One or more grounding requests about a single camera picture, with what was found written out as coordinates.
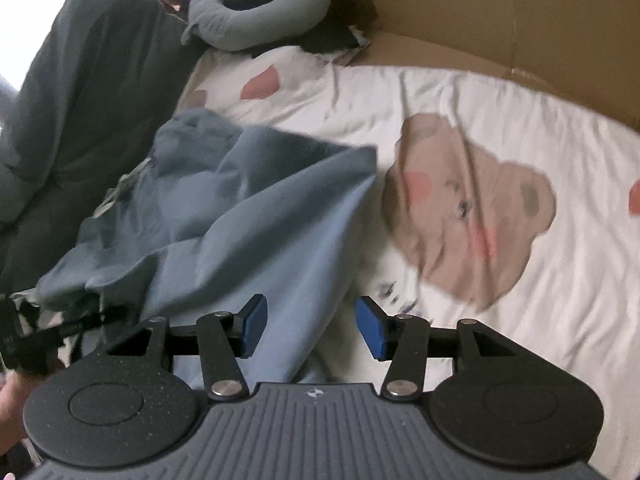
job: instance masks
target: bed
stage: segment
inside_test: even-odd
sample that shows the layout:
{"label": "bed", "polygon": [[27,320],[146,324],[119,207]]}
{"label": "bed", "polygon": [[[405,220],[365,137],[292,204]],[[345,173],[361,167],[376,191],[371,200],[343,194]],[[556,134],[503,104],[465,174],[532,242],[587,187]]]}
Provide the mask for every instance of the bed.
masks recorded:
{"label": "bed", "polygon": [[[373,37],[372,48],[388,40]],[[489,63],[482,72],[490,75],[388,66],[411,53],[393,52],[407,46],[402,38],[387,44],[367,65],[347,67],[294,46],[255,59],[207,50],[176,113],[205,107],[243,127],[376,147],[356,277],[316,334],[334,380],[379,387],[386,372],[354,325],[361,294],[434,326],[474,317],[598,393],[606,418],[591,463],[608,478],[633,478],[638,134],[500,79]],[[432,360],[426,387],[449,374],[450,362]]]}

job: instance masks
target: gray neck pillow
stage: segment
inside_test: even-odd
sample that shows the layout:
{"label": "gray neck pillow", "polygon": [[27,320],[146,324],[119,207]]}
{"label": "gray neck pillow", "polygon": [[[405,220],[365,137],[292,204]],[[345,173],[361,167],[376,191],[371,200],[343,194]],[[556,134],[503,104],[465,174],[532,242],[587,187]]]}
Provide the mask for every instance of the gray neck pillow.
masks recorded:
{"label": "gray neck pillow", "polygon": [[192,36],[220,50],[236,52],[304,34],[329,11],[331,0],[272,0],[247,10],[233,10],[225,0],[191,0],[189,25],[182,43]]}

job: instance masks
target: circular cover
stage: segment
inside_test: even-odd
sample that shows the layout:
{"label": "circular cover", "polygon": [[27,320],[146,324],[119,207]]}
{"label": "circular cover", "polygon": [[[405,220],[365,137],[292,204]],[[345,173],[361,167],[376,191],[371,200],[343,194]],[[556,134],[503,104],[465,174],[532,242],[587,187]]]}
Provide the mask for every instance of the circular cover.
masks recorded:
{"label": "circular cover", "polygon": [[331,4],[331,0],[272,0],[253,9],[233,10],[224,2],[191,0],[183,43],[194,35],[230,52],[273,43],[311,30]]}
{"label": "circular cover", "polygon": [[197,415],[191,389],[144,357],[85,358],[28,399],[24,427],[46,458],[121,468],[174,446]]}
{"label": "circular cover", "polygon": [[433,391],[429,412],[440,433],[467,454],[535,469],[586,460],[604,417],[586,384],[521,362],[493,362],[451,376]]}

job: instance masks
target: cardboard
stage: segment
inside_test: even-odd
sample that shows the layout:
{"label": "cardboard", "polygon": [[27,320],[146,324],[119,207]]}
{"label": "cardboard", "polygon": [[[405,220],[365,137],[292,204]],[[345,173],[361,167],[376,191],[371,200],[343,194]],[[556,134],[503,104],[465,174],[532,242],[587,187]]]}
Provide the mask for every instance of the cardboard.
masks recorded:
{"label": "cardboard", "polygon": [[370,27],[370,52],[356,62],[503,77],[640,131],[640,0],[334,0],[334,7]]}

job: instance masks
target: crosshair logo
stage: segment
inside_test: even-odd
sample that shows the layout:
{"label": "crosshair logo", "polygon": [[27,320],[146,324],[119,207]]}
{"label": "crosshair logo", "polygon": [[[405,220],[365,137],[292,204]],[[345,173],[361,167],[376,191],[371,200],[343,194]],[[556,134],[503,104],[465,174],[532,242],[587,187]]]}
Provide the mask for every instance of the crosshair logo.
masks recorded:
{"label": "crosshair logo", "polygon": [[306,394],[312,399],[317,399],[318,397],[322,397],[324,395],[324,391],[320,390],[319,388],[311,388]]}

